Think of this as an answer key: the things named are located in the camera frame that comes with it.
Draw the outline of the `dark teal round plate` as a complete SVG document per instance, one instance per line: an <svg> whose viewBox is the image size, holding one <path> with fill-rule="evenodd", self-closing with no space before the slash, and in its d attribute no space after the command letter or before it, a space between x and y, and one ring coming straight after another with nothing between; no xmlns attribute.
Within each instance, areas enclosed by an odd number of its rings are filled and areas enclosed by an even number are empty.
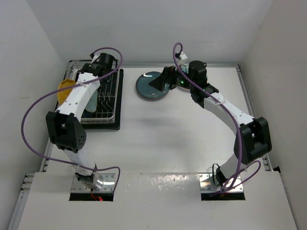
<svg viewBox="0 0 307 230"><path fill-rule="evenodd" d="M161 75L160 72L150 71L142 74L136 81L136 91L141 98L148 101L158 101L169 92L169 84L165 85L163 92L151 87L149 83Z"/></svg>

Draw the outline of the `light green rectangular plate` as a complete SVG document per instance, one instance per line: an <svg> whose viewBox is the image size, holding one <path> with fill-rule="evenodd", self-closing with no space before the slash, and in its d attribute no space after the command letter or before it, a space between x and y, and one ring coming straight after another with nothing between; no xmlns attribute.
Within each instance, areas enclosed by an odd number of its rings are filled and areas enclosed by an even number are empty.
<svg viewBox="0 0 307 230"><path fill-rule="evenodd" d="M98 101L98 91L94 91L91 98L89 99L85 110L90 113L94 113L97 109L97 101Z"/></svg>

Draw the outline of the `red teal floral plate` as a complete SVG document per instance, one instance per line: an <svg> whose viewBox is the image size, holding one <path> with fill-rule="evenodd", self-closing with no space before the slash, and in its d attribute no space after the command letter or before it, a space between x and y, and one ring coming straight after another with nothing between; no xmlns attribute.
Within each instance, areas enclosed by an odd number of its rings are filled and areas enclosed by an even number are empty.
<svg viewBox="0 0 307 230"><path fill-rule="evenodd" d="M185 73L186 76L189 75L189 68L185 65L180 65L181 70ZM190 91L190 83L182 76L179 76L177 85L184 91Z"/></svg>

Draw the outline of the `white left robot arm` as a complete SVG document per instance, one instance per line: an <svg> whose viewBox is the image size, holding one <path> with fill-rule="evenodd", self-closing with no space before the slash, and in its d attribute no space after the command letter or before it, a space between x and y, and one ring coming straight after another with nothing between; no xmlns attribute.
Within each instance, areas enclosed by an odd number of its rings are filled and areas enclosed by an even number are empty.
<svg viewBox="0 0 307 230"><path fill-rule="evenodd" d="M81 124L84 111L93 113L97 108L98 89L102 77L112 71L117 60L110 54L92 55L92 60L85 63L67 97L54 112L46 115L47 129L51 143L62 150L74 164L77 180L90 190L102 187L102 178L97 173L96 164L84 149L86 132Z"/></svg>

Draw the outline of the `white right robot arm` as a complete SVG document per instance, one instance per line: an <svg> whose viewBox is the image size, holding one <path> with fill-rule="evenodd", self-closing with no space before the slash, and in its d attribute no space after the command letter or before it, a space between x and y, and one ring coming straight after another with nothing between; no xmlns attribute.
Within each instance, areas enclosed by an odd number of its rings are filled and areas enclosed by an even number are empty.
<svg viewBox="0 0 307 230"><path fill-rule="evenodd" d="M233 155L218 166L212 182L219 192L233 188L235 178L257 159L272 150L268 121L264 117L254 118L227 101L219 90L208 83L207 64L198 60L189 63L184 73L179 64L165 67L159 77L149 82L149 86L163 91L188 85L195 103L213 113L235 134Z"/></svg>

